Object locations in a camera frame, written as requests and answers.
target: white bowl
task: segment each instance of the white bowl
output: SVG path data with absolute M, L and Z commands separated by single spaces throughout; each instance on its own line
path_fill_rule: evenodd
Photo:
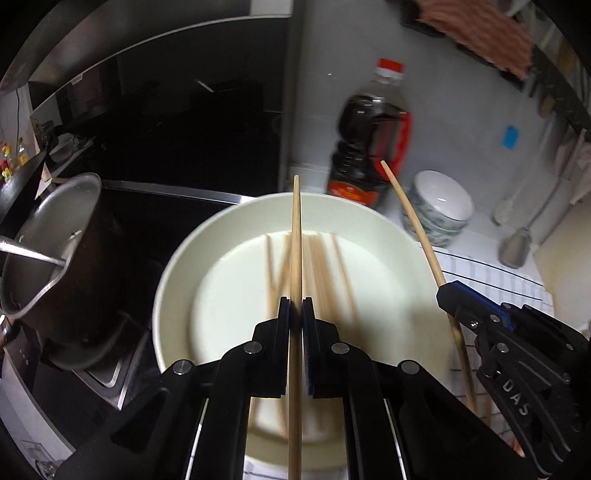
M 152 331 L 160 371 L 181 358 L 197 364 L 219 359 L 250 340 L 255 325 L 269 318 L 261 235 L 269 234 L 277 243 L 272 263 L 278 273 L 284 232 L 291 229 L 291 204 L 292 195 L 281 193 L 230 207 L 202 223 L 179 246 L 154 302 Z M 415 359 L 445 382 L 453 343 L 446 316 L 437 306 L 437 285 L 418 245 L 379 213 L 336 197 L 302 194 L 301 220 L 305 231 L 338 237 L 368 354 L 391 365 Z M 326 245 L 329 262 L 337 268 L 337 259 Z M 344 316 L 348 312 L 345 289 L 337 275 L 333 281 L 336 304 Z M 310 283 L 304 283 L 306 294 Z M 339 333 L 347 341 L 345 321 L 352 320 L 342 320 Z M 323 400 L 308 401 L 304 408 L 310 411 L 314 402 Z M 286 465 L 287 442 L 272 433 L 278 426 L 276 402 L 261 400 L 246 438 L 246 454 Z M 326 441 L 304 442 L 302 448 L 304 471 L 346 465 L 340 431 Z
M 415 207 L 438 227 L 461 230 L 474 214 L 470 194 L 453 178 L 438 171 L 423 170 L 414 176 L 411 194 Z

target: bottle label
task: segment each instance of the bottle label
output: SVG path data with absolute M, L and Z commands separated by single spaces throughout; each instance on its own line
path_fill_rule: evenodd
M 370 208 L 374 207 L 379 197 L 378 192 L 365 192 L 359 187 L 344 181 L 329 181 L 326 191 L 329 195 L 334 197 L 352 200 L 355 203 L 360 203 L 361 205 L 365 205 L 366 207 Z

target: power cord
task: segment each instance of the power cord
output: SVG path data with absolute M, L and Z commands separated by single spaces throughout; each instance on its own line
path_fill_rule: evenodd
M 14 144 L 14 154 L 17 157 L 17 162 L 20 163 L 18 158 L 18 139 L 20 138 L 20 126 L 21 126 L 21 98 L 18 96 L 18 88 L 15 90 L 17 93 L 17 141 Z

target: soy sauce bottle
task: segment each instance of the soy sauce bottle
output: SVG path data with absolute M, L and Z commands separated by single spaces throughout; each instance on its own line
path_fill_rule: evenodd
M 339 120 L 326 191 L 376 208 L 388 191 L 380 165 L 400 170 L 410 140 L 411 115 L 400 92 L 404 65 L 380 59 L 375 76 L 349 98 Z

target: red bottle cap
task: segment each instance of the red bottle cap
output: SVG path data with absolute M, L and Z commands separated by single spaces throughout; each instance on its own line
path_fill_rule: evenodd
M 388 60 L 388 59 L 379 59 L 378 60 L 378 68 L 392 70 L 393 72 L 398 72 L 398 73 L 404 73 L 404 63 L 399 63 L 397 61 Z

